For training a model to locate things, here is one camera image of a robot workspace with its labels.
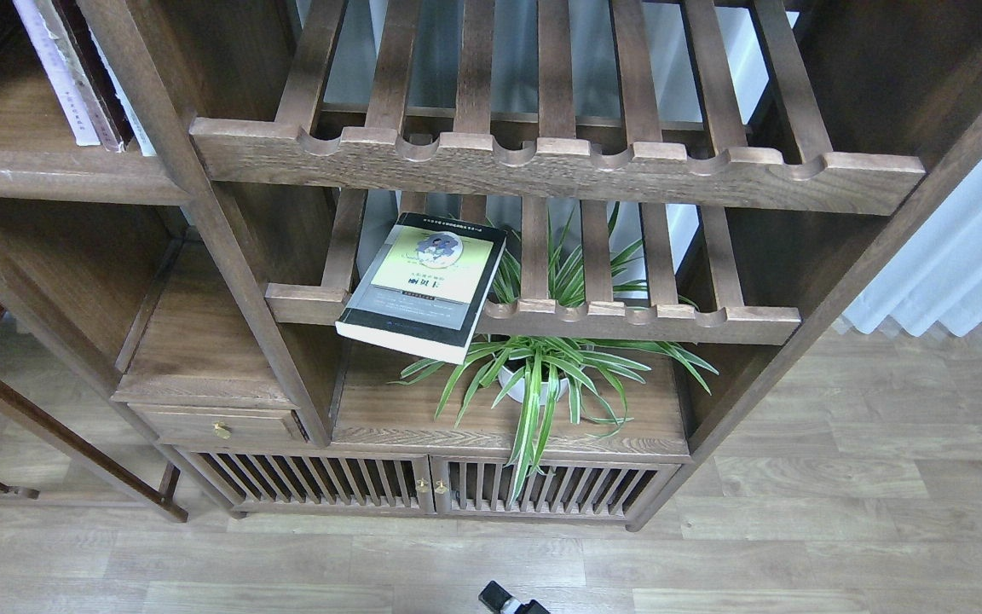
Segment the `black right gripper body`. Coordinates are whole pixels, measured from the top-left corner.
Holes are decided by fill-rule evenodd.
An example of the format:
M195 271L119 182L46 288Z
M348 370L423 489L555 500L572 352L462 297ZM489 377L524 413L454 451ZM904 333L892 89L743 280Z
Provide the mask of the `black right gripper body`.
M508 614L550 614L550 612L537 600L522 603L518 599L510 599Z

